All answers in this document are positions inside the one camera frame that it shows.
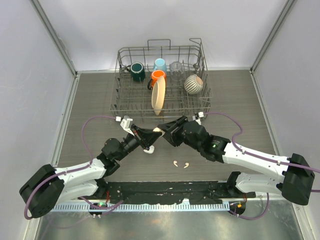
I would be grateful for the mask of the white earbud charging case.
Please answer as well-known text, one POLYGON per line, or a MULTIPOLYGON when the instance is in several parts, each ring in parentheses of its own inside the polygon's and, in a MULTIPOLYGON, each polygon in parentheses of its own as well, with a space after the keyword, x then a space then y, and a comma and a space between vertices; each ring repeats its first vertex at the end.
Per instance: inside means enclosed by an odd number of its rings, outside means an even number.
POLYGON ((151 145, 150 147, 147 147, 147 148, 143 149, 143 151, 144 151, 145 153, 147 153, 147 154, 153 154, 154 150, 155 150, 155 147, 154 147, 153 145, 151 145))

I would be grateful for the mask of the pink earbud charging case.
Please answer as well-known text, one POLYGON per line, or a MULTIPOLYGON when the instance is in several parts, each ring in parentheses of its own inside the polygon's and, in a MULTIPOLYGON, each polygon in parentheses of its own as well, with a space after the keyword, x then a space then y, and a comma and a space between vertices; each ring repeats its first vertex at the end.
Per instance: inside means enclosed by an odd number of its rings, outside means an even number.
POLYGON ((156 132, 156 133, 161 133, 161 136, 163 136, 165 134, 165 132, 158 127, 155 127, 152 131, 156 132))

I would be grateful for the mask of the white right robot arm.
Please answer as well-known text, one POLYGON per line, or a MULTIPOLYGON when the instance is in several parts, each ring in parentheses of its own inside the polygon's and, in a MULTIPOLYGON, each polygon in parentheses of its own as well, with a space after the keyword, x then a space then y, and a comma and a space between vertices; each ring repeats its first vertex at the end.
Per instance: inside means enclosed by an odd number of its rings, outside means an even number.
POLYGON ((208 161, 238 165, 257 172, 232 172, 225 186, 230 197, 264 192, 281 195, 301 206, 309 203, 315 171, 299 154, 278 156, 246 148, 233 139, 209 134, 199 120, 188 121, 185 116, 160 124, 154 131, 160 132, 172 146, 186 144, 208 161))

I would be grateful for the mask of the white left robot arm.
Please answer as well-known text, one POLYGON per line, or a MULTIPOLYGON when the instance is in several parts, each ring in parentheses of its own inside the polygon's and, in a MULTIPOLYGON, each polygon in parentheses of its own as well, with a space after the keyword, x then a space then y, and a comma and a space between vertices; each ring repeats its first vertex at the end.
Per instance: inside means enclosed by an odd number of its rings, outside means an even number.
POLYGON ((124 159, 136 148, 150 150, 152 145, 163 135, 159 128, 145 129, 132 125, 127 136, 119 141, 108 138, 101 153, 88 162, 65 168, 54 168, 51 164, 40 167, 20 188, 19 194, 25 203, 24 217, 27 220, 40 218, 50 212, 62 199, 63 193, 91 181, 89 194, 100 200, 107 192, 104 184, 97 182, 112 175, 124 159))

